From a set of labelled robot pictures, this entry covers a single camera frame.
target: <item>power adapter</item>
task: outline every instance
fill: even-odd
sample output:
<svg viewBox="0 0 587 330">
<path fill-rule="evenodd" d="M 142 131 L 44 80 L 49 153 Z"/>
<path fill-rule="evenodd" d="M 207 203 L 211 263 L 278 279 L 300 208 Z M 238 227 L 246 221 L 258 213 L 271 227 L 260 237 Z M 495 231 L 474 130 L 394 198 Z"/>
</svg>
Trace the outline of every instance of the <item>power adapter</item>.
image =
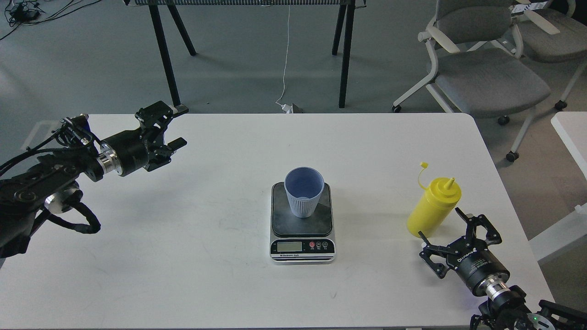
<svg viewBox="0 0 587 330">
<path fill-rule="evenodd" d="M 10 9 L 10 16 L 19 23 L 34 21 L 40 14 L 38 11 L 27 9 L 24 4 L 18 4 Z"/>
</svg>

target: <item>black robotic arm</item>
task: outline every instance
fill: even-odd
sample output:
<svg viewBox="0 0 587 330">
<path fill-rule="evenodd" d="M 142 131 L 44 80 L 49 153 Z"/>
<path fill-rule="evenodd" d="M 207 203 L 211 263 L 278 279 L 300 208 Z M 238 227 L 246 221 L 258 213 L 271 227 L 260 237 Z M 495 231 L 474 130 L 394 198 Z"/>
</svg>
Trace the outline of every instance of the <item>black robotic arm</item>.
<svg viewBox="0 0 587 330">
<path fill-rule="evenodd" d="M 139 128 L 104 140 L 91 132 L 88 116 L 66 118 L 50 138 L 1 165 L 0 176 L 30 156 L 50 153 L 38 157 L 39 163 L 26 173 L 0 180 L 0 258 L 25 253 L 45 220 L 84 234 L 98 232 L 100 223 L 81 202 L 83 193 L 75 180 L 82 173 L 96 182 L 111 171 L 126 176 L 141 167 L 152 171 L 168 164 L 187 142 L 178 138 L 166 145 L 164 132 L 171 120 L 187 112 L 185 107 L 171 108 L 159 101 L 135 114 Z M 64 148 L 41 149 L 52 140 Z M 56 215 L 73 208 L 88 224 L 72 224 Z"/>
</svg>

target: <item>gray office chair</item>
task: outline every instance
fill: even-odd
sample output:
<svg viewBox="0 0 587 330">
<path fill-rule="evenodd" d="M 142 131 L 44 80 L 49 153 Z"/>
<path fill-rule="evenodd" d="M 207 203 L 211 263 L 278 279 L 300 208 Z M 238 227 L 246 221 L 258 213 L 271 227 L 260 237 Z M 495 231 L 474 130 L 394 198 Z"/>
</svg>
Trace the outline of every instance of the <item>gray office chair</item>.
<svg viewBox="0 0 587 330">
<path fill-rule="evenodd" d="M 561 99 L 554 106 L 560 111 L 566 108 L 566 99 L 571 89 L 587 67 L 587 26 L 571 18 L 575 10 L 575 0 L 566 0 L 569 5 L 566 14 L 549 9 L 552 1 L 549 0 L 544 9 L 534 12 L 554 26 L 554 33 L 551 32 L 552 27 L 544 27 L 533 21 L 521 21 L 518 26 L 524 41 L 523 54 L 530 59 L 542 63 L 582 59 Z"/>
<path fill-rule="evenodd" d="M 426 43 L 430 55 L 429 74 L 395 100 L 392 111 L 401 111 L 400 104 L 422 87 L 426 87 L 445 112 L 453 112 L 448 103 L 451 102 L 474 118 L 499 117 L 500 124 L 509 121 L 507 115 L 528 109 L 528 116 L 506 155 L 509 161 L 519 158 L 517 150 L 534 119 L 535 106 L 550 95 L 550 88 L 503 49 L 461 52 L 456 46 L 493 41 L 511 28 L 522 47 L 510 5 L 511 0 L 437 0 L 435 17 L 418 34 L 418 40 Z M 449 54 L 439 57 L 438 47 Z"/>
</svg>

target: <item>blue plastic cup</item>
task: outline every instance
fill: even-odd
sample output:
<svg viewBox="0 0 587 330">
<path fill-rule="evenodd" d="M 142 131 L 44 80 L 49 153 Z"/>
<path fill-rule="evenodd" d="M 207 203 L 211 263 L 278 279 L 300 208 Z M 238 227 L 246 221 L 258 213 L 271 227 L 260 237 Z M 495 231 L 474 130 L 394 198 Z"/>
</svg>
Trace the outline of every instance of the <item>blue plastic cup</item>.
<svg viewBox="0 0 587 330">
<path fill-rule="evenodd" d="M 316 210 L 324 190 L 324 179 L 315 169 L 298 167 L 285 176 L 284 186 L 292 213 L 298 218 L 307 218 Z"/>
</svg>

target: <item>table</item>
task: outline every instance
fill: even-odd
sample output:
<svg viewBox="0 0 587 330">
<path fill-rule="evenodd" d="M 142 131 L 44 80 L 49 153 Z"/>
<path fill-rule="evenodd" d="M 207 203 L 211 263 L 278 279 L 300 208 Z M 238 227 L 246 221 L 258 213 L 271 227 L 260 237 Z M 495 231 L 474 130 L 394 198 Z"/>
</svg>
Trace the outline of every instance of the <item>table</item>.
<svg viewBox="0 0 587 330">
<path fill-rule="evenodd" d="M 90 115 L 105 138 L 132 115 Z M 0 270 L 2 328 L 362 328 L 468 325 L 484 298 L 421 260 L 406 220 L 422 182 L 455 176 L 465 213 L 485 214 L 491 251 L 527 305 L 552 301 L 505 188 L 466 114 L 184 115 L 166 140 L 188 145 L 158 170 L 78 182 L 95 235 L 51 223 Z M 273 184 L 319 170 L 332 189 L 337 257 L 276 265 Z M 68 221 L 79 217 L 66 213 Z M 465 233 L 451 213 L 432 244 Z"/>
<path fill-rule="evenodd" d="M 124 3 L 128 5 L 130 0 L 124 0 Z M 191 42 L 190 36 L 185 29 L 181 16 L 177 11 L 176 5 L 331 5 L 339 4 L 338 19 L 336 21 L 336 29 L 334 41 L 332 42 L 332 55 L 338 54 L 338 46 L 340 44 L 340 35 L 342 33 L 342 25 L 346 17 L 345 25 L 345 41 L 343 46 L 342 55 L 342 69 L 340 71 L 340 91 L 338 108 L 344 108 L 346 103 L 346 87 L 349 78 L 349 63 L 350 63 L 350 47 L 353 36 L 353 23 L 355 21 L 355 9 L 366 7 L 365 0 L 363 0 L 363 6 L 356 6 L 356 0 L 235 0 L 235 1 L 222 1 L 222 0 L 135 0 L 137 5 L 149 5 L 149 12 L 151 13 L 151 20 L 153 21 L 153 28 L 155 30 L 155 36 L 157 38 L 157 44 L 159 46 L 159 52 L 161 55 L 161 61 L 163 62 L 163 69 L 165 70 L 165 76 L 167 79 L 167 85 L 169 86 L 169 92 L 171 93 L 171 99 L 173 105 L 178 106 L 181 104 L 180 96 L 177 91 L 177 84 L 175 75 L 173 73 L 173 67 L 171 65 L 171 58 L 169 57 L 169 51 L 167 49 L 167 42 L 165 40 L 165 33 L 163 32 L 163 24 L 161 24 L 161 17 L 159 15 L 158 5 L 167 5 L 173 21 L 187 47 L 188 52 L 191 56 L 197 55 L 194 45 Z"/>
<path fill-rule="evenodd" d="M 559 112 L 552 126 L 587 179 L 587 113 Z M 587 203 L 530 240 L 536 260 L 548 262 L 587 240 Z"/>
</svg>

